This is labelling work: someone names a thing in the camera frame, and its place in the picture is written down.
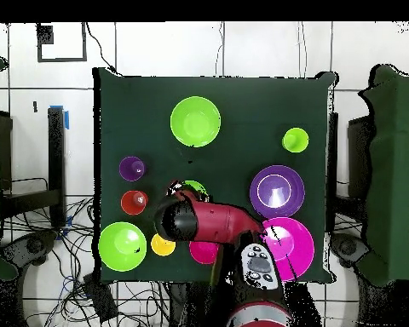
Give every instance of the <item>green bowl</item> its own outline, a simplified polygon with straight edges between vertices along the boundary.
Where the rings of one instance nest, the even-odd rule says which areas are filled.
[[[206,146],[220,130],[221,117],[210,100],[191,96],[178,103],[170,118],[171,132],[185,146]]]
[[[103,263],[112,270],[130,271],[146,256],[146,236],[131,223],[113,223],[101,232],[99,253]]]
[[[204,193],[206,196],[209,196],[209,194],[207,193],[206,189],[203,187],[202,184],[198,183],[197,181],[185,181],[185,184],[188,184],[189,186],[191,186],[192,188],[194,188],[197,192],[202,192]]]

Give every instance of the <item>control panel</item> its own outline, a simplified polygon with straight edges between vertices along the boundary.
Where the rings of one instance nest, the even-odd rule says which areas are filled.
[[[261,244],[249,244],[241,252],[244,281],[252,287],[275,290],[279,287],[273,256]]]

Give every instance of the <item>green table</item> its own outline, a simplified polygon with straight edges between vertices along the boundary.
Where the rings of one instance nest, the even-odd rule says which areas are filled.
[[[98,76],[101,230],[116,221],[131,222],[144,232],[148,243],[147,256],[138,268],[114,272],[103,265],[102,281],[209,281],[211,266],[198,264],[188,244],[178,244],[166,257],[154,254],[150,247],[155,234],[153,214],[166,187],[174,179],[199,181],[216,202],[244,207],[262,220],[249,199],[251,181],[261,169],[283,164],[304,181],[304,203],[293,217],[309,229],[315,243],[314,261],[300,280],[331,282],[323,268],[323,242],[327,97],[335,81],[333,73],[318,79],[116,77],[98,69]],[[182,145],[170,132],[171,111],[191,95],[214,102],[222,117],[216,139],[201,148]],[[309,133],[305,152],[293,154],[281,146],[291,127]],[[132,155],[147,166],[136,182],[125,181],[118,173],[120,161]],[[149,197],[144,212],[136,216],[126,215],[120,206],[123,194],[132,189]]]

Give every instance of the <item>green cup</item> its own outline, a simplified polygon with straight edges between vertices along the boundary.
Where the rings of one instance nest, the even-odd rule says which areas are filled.
[[[201,96],[178,103],[170,118],[171,132],[185,146],[206,146],[220,130],[221,117],[216,106]]]
[[[131,223],[113,223],[101,232],[99,253],[103,263],[112,270],[130,271],[138,267],[146,256],[146,236]]]
[[[308,147],[309,136],[304,129],[291,128],[289,129],[282,140],[284,149],[292,153],[299,153]]]

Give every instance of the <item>yellow cup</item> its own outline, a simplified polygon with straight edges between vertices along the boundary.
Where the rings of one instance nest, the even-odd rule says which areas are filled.
[[[171,255],[176,248],[176,242],[167,241],[157,233],[153,236],[150,245],[152,246],[153,252],[161,256]]]

